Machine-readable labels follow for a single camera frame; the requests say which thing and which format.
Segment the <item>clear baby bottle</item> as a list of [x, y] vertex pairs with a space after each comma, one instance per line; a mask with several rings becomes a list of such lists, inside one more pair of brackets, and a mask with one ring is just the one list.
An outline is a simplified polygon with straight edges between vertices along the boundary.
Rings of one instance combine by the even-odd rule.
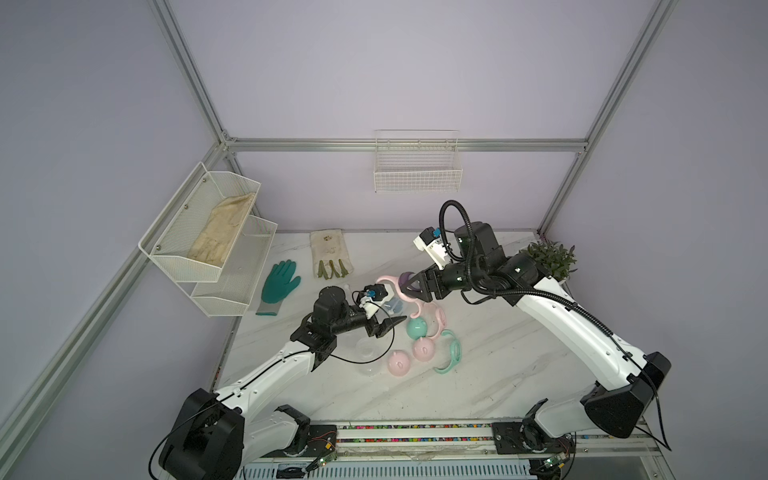
[[386, 285], [386, 289], [387, 295], [380, 302], [381, 307], [392, 317], [405, 315], [405, 302], [399, 297], [396, 291], [390, 289], [389, 285]]
[[382, 363], [380, 356], [386, 347], [386, 341], [375, 337], [364, 337], [357, 342], [354, 360], [360, 362], [357, 369], [361, 375], [372, 377], [379, 373]]

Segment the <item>purple nipple collar with straw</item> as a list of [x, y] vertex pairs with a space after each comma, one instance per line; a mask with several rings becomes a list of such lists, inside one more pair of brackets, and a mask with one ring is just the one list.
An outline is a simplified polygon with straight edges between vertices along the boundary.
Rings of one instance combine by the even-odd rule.
[[413, 277], [414, 273], [410, 271], [403, 272], [398, 277], [398, 284], [400, 286], [404, 284], [408, 284], [411, 281], [411, 278]]

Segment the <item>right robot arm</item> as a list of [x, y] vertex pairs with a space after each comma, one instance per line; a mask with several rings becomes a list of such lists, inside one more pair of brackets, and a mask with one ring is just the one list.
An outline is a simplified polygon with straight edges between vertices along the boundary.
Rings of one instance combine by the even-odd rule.
[[414, 240], [432, 266], [403, 275], [400, 288], [423, 302], [473, 291], [482, 300], [502, 299], [528, 314], [560, 340], [594, 376], [582, 393], [559, 402], [543, 399], [526, 414], [520, 433], [530, 449], [567, 433], [599, 429], [628, 438], [671, 369], [659, 352], [645, 353], [616, 335], [573, 300], [530, 255], [507, 255], [491, 226], [474, 222], [455, 233], [459, 251], [450, 253], [439, 229], [428, 227]]

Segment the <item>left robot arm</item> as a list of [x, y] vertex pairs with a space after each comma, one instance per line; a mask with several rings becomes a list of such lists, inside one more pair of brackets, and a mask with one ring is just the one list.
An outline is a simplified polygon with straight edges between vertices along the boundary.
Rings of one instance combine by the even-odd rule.
[[261, 413], [288, 386], [332, 357], [340, 334], [356, 329], [374, 338], [393, 334], [406, 318], [377, 319], [382, 308], [375, 298], [382, 293], [377, 284], [363, 304], [351, 305], [342, 288], [323, 288], [277, 354], [230, 385], [214, 392], [199, 388], [185, 399], [148, 465], [175, 479], [233, 479], [243, 465], [267, 453], [302, 453], [309, 438], [307, 416], [289, 405], [268, 417]]

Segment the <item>mint green bottle cap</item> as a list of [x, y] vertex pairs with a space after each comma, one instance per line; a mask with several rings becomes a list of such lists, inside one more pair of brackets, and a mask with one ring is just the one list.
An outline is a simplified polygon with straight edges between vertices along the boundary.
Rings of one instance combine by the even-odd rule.
[[406, 333], [412, 340], [419, 340], [428, 335], [428, 323], [421, 317], [411, 318], [406, 325]]

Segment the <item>pink bottle cap left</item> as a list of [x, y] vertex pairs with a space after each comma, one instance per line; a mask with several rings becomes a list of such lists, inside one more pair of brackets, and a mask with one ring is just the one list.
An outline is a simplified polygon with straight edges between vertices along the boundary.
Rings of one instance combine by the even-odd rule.
[[393, 351], [387, 360], [387, 369], [395, 377], [407, 375], [411, 368], [411, 359], [407, 352], [402, 350]]

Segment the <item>pink bottle cap right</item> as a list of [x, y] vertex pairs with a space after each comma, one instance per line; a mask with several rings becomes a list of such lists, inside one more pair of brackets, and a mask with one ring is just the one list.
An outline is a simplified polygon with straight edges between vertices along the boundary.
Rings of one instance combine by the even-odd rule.
[[414, 341], [412, 353], [416, 360], [430, 362], [436, 353], [435, 343], [431, 338], [421, 337]]

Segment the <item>beige glove green fingertips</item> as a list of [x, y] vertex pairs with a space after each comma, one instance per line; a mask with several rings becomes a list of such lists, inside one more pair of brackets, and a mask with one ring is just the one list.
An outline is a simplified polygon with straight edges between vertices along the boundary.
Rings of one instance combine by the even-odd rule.
[[313, 231], [309, 238], [316, 278], [342, 279], [354, 272], [342, 230]]

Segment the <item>green rubber glove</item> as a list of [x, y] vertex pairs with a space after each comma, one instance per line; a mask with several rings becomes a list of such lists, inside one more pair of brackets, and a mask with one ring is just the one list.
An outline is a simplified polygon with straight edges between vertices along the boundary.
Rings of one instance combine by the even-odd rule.
[[260, 296], [257, 316], [277, 316], [282, 302], [300, 285], [301, 277], [296, 274], [297, 264], [284, 260], [274, 264], [268, 274]]

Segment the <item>potted green plant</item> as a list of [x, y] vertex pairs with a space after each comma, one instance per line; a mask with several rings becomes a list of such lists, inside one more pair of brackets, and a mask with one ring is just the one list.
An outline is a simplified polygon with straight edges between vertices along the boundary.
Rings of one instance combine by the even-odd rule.
[[574, 246], [567, 247], [561, 242], [539, 240], [529, 244], [525, 251], [558, 282], [566, 281], [577, 271]]

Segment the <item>lower white mesh shelf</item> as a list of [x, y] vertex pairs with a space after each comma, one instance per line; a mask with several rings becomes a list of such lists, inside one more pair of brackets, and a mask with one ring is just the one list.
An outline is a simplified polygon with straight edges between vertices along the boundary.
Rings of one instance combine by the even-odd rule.
[[238, 317], [248, 310], [277, 224], [249, 215], [215, 283], [198, 283], [191, 300], [208, 317]]

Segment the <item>beige glove in shelf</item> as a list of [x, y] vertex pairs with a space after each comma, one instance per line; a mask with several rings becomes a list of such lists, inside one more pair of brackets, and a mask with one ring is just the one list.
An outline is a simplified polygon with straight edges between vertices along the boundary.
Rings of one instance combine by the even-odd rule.
[[255, 198], [255, 193], [248, 193], [227, 197], [219, 202], [212, 209], [187, 257], [204, 264], [223, 267]]

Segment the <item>upper white mesh shelf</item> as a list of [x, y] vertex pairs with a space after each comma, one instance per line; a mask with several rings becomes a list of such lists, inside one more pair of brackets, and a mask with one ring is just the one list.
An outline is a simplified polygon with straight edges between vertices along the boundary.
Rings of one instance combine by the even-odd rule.
[[260, 187], [259, 182], [250, 178], [229, 171], [211, 171], [204, 164], [197, 164], [139, 241], [140, 252], [176, 283], [217, 282], [244, 221], [239, 220], [234, 232], [225, 236], [225, 248], [213, 262], [201, 260], [191, 250], [216, 207], [224, 201], [237, 200], [237, 210], [248, 214]]

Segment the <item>aluminium front rail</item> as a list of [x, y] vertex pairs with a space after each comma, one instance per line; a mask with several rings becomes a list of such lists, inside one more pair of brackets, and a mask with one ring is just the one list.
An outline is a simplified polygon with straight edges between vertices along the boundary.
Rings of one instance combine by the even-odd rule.
[[628, 439], [618, 439], [596, 430], [581, 433], [566, 433], [574, 443], [569, 453], [544, 454], [498, 454], [492, 438], [491, 424], [494, 422], [520, 421], [518, 419], [496, 420], [313, 420], [297, 430], [298, 440], [290, 441], [288, 447], [268, 453], [268, 458], [286, 457], [284, 451], [291, 446], [303, 447], [299, 439], [311, 424], [331, 424], [338, 429], [335, 451], [349, 459], [364, 457], [382, 459], [449, 459], [478, 457], [481, 455], [510, 456], [514, 458], [543, 459], [561, 455], [567, 459], [586, 458], [661, 458], [663, 453], [656, 442], [635, 433]]

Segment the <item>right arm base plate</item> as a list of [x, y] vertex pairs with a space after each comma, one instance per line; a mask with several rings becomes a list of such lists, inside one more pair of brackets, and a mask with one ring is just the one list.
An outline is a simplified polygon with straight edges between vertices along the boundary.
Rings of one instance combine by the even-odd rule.
[[494, 422], [491, 430], [498, 454], [569, 454], [574, 448], [569, 436], [553, 438], [536, 425], [523, 421]]

